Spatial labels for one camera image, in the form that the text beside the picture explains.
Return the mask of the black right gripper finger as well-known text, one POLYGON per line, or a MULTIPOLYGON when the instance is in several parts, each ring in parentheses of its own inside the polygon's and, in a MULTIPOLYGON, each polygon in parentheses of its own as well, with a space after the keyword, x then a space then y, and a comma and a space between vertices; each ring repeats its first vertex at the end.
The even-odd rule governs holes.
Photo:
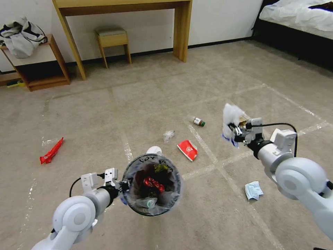
POLYGON ((233 134, 243 134, 246 132, 246 126, 239 124, 228 124, 229 129, 233 132, 233 134))
POLYGON ((235 147, 238 147, 239 144, 243 144, 243 145, 247 145, 246 141, 246 135, 242 134, 242 135, 235 135, 234 138, 232 139, 232 144, 235 147))

